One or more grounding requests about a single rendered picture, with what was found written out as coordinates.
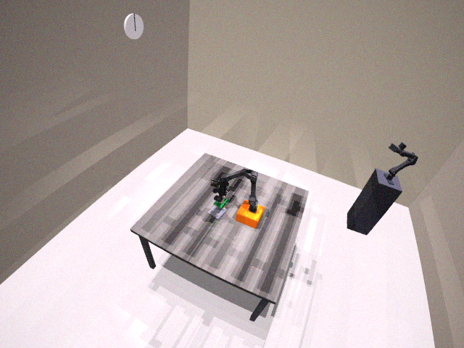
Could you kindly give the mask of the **green circuit board with square handle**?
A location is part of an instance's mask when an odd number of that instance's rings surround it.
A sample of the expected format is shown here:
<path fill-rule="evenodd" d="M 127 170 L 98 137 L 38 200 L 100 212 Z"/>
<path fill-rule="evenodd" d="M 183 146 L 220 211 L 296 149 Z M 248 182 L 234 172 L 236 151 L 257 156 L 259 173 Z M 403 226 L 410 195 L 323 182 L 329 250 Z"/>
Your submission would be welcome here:
<path fill-rule="evenodd" d="M 215 201 L 214 205 L 222 209 L 228 203 L 228 201 L 229 200 L 226 199 L 225 196 L 223 196 L 223 200 L 221 202 Z"/>

